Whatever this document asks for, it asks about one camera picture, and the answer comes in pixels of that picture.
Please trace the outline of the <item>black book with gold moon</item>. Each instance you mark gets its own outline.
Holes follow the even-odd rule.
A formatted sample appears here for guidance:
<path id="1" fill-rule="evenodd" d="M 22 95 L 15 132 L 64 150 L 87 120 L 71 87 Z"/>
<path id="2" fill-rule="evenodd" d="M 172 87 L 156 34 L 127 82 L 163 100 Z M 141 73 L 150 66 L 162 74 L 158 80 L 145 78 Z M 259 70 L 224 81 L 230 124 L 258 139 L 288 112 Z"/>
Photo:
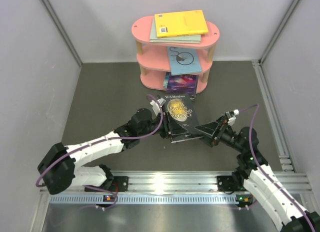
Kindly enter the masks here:
<path id="1" fill-rule="evenodd" d="M 162 112 L 165 112 L 170 128 L 170 115 L 175 117 L 187 117 L 187 122 L 189 124 L 188 131 L 190 132 L 190 138 L 186 140 L 173 140 L 172 135 L 169 139 L 171 139 L 172 143 L 176 142 L 184 142 L 188 140 L 199 139 L 202 135 L 195 129 L 195 126 L 199 125 L 198 117 L 193 105 L 193 101 L 190 99 L 187 93 L 185 94 L 160 94 L 158 95 L 158 99 L 165 99 L 165 104 L 162 107 Z"/>

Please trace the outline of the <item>purple blue cover book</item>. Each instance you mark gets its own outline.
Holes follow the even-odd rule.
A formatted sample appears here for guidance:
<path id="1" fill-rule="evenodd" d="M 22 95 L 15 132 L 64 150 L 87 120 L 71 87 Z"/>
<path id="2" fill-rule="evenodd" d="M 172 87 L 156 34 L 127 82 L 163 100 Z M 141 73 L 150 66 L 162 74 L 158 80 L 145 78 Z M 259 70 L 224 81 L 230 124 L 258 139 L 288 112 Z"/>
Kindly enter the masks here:
<path id="1" fill-rule="evenodd" d="M 171 75 L 166 91 L 168 93 L 187 93 L 191 100 L 195 99 L 198 86 L 198 76 L 192 74 Z"/>

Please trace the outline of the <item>teal ocean cover book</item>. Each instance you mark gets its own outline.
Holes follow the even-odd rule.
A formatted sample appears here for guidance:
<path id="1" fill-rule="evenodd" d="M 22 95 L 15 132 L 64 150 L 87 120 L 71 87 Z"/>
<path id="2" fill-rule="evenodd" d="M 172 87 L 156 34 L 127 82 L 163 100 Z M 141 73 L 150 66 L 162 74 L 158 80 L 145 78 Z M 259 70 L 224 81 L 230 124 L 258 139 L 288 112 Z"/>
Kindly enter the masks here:
<path id="1" fill-rule="evenodd" d="M 167 89 L 167 87 L 168 87 L 170 76 L 171 76 L 171 73 L 170 72 L 166 72 L 165 77 L 164 77 L 164 81 L 163 81 L 164 89 Z"/>

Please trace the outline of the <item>light blue thin book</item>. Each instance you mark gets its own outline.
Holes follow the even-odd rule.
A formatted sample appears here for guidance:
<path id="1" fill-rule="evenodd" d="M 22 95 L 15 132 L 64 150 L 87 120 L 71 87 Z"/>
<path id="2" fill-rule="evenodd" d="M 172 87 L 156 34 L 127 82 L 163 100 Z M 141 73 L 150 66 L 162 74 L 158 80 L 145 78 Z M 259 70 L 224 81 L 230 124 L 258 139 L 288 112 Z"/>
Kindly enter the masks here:
<path id="1" fill-rule="evenodd" d="M 192 48 L 167 47 L 172 75 L 198 74 L 202 72 L 198 53 Z"/>

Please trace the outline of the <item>grey-green book with black circle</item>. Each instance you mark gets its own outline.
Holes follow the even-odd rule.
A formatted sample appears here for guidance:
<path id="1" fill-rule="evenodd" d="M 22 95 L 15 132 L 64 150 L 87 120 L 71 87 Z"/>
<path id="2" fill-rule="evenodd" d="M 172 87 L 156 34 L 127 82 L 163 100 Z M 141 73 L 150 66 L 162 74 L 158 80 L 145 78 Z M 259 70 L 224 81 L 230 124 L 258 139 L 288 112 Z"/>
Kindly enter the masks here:
<path id="1" fill-rule="evenodd" d="M 153 19 L 150 30 L 150 42 L 156 43 L 186 43 L 186 44 L 200 44 L 201 35 L 175 36 L 175 37 L 157 37 L 156 22 Z"/>

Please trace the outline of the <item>yellow book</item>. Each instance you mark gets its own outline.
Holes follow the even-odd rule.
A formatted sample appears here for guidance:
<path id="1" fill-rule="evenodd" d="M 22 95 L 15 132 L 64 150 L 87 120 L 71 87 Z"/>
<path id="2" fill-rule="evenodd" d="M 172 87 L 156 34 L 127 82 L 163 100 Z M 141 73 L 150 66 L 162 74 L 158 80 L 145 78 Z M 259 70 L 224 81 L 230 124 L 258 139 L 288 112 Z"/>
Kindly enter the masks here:
<path id="1" fill-rule="evenodd" d="M 189 10 L 154 15 L 158 38 L 201 35 L 209 32 L 202 10 Z"/>

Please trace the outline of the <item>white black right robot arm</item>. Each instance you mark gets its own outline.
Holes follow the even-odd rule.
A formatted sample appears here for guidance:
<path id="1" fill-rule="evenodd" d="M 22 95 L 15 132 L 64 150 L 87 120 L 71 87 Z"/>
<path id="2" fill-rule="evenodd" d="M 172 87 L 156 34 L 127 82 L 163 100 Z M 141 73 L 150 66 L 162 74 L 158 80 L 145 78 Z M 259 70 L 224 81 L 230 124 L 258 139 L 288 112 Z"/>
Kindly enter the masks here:
<path id="1" fill-rule="evenodd" d="M 258 149 L 259 140 L 253 127 L 243 127 L 236 133 L 230 123 L 223 115 L 216 121 L 196 126 L 196 130 L 208 146 L 224 143 L 238 151 L 238 167 L 231 174 L 234 186 L 253 195 L 279 232 L 318 232 L 319 214 L 309 212 L 277 179 Z"/>

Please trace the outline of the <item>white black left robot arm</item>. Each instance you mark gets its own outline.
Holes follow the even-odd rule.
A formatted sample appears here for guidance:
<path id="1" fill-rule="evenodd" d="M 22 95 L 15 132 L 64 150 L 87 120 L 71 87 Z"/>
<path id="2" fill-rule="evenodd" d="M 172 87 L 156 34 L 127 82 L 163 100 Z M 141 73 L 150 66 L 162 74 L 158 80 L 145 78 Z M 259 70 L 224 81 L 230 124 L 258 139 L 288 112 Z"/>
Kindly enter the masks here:
<path id="1" fill-rule="evenodd" d="M 103 191 L 113 186 L 114 176 L 106 165 L 87 167 L 94 160 L 107 155 L 127 151 L 139 144 L 141 139 L 159 134 L 162 138 L 173 138 L 188 131 L 181 121 L 165 112 L 139 109 L 124 125 L 91 141 L 65 146 L 52 145 L 37 169 L 40 178 L 37 187 L 46 187 L 51 195 L 59 194 L 71 187 L 89 186 Z"/>

